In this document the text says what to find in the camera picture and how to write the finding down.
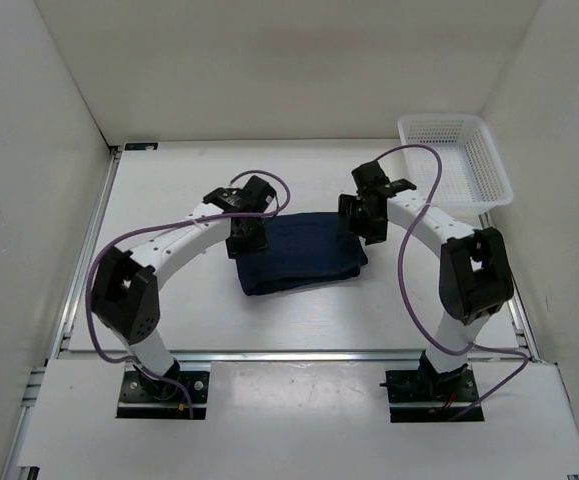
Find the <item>dark blue denim trousers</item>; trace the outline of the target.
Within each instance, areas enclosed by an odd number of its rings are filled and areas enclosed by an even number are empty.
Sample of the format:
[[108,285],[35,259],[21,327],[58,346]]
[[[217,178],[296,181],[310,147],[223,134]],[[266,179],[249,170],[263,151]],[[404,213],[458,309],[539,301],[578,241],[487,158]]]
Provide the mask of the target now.
[[338,231],[335,212],[282,215],[265,225],[267,248],[236,258],[247,296],[262,296],[357,277],[368,264],[359,238]]

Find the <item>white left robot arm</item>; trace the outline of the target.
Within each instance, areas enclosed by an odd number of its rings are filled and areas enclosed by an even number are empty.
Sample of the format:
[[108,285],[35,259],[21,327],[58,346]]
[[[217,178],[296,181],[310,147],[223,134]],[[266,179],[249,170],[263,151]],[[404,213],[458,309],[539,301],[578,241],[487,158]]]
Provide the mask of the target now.
[[92,345],[101,359],[113,363],[97,337],[102,323],[124,346],[130,362],[157,400],[186,389],[179,382],[179,364],[157,330],[160,291],[185,265],[210,247],[225,243],[235,259],[267,246],[266,220],[276,216],[272,181],[263,170],[243,172],[242,187],[228,184],[206,194],[182,220],[144,227],[120,235],[97,254],[86,280],[85,316]]

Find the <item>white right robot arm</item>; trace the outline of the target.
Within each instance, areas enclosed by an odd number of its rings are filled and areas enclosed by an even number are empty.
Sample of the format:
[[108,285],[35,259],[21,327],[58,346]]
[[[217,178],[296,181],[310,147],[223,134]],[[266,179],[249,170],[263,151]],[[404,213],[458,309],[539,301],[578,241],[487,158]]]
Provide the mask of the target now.
[[418,387],[429,399],[446,396],[467,368],[468,352],[490,319],[514,293],[502,234],[476,229],[432,207],[406,179],[392,181],[377,161],[352,171],[354,195],[338,200],[339,231],[367,245],[387,239],[390,224],[406,230],[398,253],[398,287],[404,294],[406,243],[416,238],[439,260],[443,314],[419,360]]

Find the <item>white perforated plastic basket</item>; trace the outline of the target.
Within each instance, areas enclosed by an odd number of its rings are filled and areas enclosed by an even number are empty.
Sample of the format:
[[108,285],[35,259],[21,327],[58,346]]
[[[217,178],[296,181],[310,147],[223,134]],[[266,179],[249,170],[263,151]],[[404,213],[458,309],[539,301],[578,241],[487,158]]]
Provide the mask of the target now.
[[442,161],[433,202],[453,216],[476,217],[506,206],[514,193],[482,119],[468,114],[417,114],[398,120],[401,143],[425,144]]

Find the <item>dark label sticker on table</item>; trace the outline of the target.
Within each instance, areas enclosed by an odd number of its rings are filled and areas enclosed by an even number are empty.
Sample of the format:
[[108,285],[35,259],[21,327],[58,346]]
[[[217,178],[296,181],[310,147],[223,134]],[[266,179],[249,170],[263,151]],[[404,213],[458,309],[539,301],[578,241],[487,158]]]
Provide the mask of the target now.
[[154,151],[159,146],[158,142],[130,142],[124,146],[125,151]]

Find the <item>aluminium left side rail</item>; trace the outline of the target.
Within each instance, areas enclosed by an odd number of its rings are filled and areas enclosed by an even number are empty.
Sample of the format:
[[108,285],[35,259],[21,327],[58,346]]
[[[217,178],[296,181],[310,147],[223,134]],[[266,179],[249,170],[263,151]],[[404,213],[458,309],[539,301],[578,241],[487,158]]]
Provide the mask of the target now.
[[96,194],[95,203],[93,204],[93,210],[89,217],[73,275],[57,318],[55,332],[45,355],[45,366],[48,365],[50,360],[59,357],[63,341],[70,335],[73,329],[73,322],[76,318],[81,296],[85,290],[87,271],[90,261],[94,257],[96,242],[99,237],[122,152],[122,146],[112,146],[110,148],[108,166],[98,193]]

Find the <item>aluminium rail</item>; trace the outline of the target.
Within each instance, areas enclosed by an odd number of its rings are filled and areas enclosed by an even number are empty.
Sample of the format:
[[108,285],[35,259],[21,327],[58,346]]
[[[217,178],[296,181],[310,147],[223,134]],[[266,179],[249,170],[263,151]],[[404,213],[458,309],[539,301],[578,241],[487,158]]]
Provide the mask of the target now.
[[73,329],[73,322],[76,318],[81,296],[85,290],[87,271],[90,261],[94,257],[96,242],[99,237],[122,152],[122,146],[112,146],[110,148],[108,166],[98,193],[96,194],[95,203],[93,204],[93,210],[89,217],[73,275],[57,318],[55,332],[45,355],[45,366],[48,365],[50,360],[59,357],[63,341],[70,335]]
[[[171,355],[180,363],[209,362],[417,362],[420,350],[306,350],[306,351],[174,351]],[[44,359],[46,367],[51,360],[100,360],[93,351],[62,350],[57,357]],[[520,355],[476,351],[469,354],[472,362],[521,361]]]
[[515,279],[512,279],[512,284],[513,296],[483,327],[478,342],[493,348],[519,349],[532,362],[541,362],[529,316]]

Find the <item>aluminium right side rail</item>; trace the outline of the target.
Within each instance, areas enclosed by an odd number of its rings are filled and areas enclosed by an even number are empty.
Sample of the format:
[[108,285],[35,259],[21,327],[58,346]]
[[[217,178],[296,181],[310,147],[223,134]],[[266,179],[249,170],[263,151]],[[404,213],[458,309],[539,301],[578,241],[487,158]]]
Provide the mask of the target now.
[[529,316],[515,279],[512,279],[512,284],[513,296],[483,327],[478,342],[493,348],[519,349],[532,362],[541,362]]

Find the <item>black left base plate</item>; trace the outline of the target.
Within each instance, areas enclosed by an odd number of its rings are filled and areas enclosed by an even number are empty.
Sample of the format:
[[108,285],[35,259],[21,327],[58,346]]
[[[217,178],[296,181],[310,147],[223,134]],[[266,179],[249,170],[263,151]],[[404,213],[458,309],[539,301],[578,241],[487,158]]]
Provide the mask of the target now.
[[209,370],[187,370],[178,373],[192,403],[183,392],[170,383],[154,381],[135,368],[124,372],[118,394],[116,417],[120,419],[149,420],[204,420],[210,387]]

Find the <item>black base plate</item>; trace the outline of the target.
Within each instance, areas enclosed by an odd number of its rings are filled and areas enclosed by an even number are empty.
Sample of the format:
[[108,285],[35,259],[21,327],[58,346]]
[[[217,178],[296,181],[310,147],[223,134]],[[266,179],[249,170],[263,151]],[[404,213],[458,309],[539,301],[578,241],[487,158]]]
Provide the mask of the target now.
[[178,373],[192,403],[183,392],[170,383],[154,381],[135,368],[124,372],[118,394],[116,417],[120,419],[149,420],[204,420],[210,387],[209,370],[187,370]]
[[388,370],[380,386],[387,392],[390,422],[482,422],[484,414],[474,373],[466,368],[448,380],[432,381],[418,370]]

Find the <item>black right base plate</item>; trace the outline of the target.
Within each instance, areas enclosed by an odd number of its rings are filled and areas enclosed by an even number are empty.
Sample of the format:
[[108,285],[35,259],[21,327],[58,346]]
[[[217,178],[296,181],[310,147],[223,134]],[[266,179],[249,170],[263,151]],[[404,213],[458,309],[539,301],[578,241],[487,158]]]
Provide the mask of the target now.
[[474,373],[466,368],[448,380],[432,381],[418,370],[388,370],[380,386],[387,392],[390,422],[482,422],[484,414]]

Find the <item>aluminium front rail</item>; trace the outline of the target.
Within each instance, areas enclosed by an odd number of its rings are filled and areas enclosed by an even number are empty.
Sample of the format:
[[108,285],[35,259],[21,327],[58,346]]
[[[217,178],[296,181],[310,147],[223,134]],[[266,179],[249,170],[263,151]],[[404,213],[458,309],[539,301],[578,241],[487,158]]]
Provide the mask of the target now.
[[[209,362],[417,362],[420,350],[306,350],[306,351],[174,351],[171,355],[180,363]],[[46,367],[51,360],[100,360],[93,351],[62,350],[57,357],[44,359]],[[476,351],[469,354],[472,362],[521,361],[520,355]]]

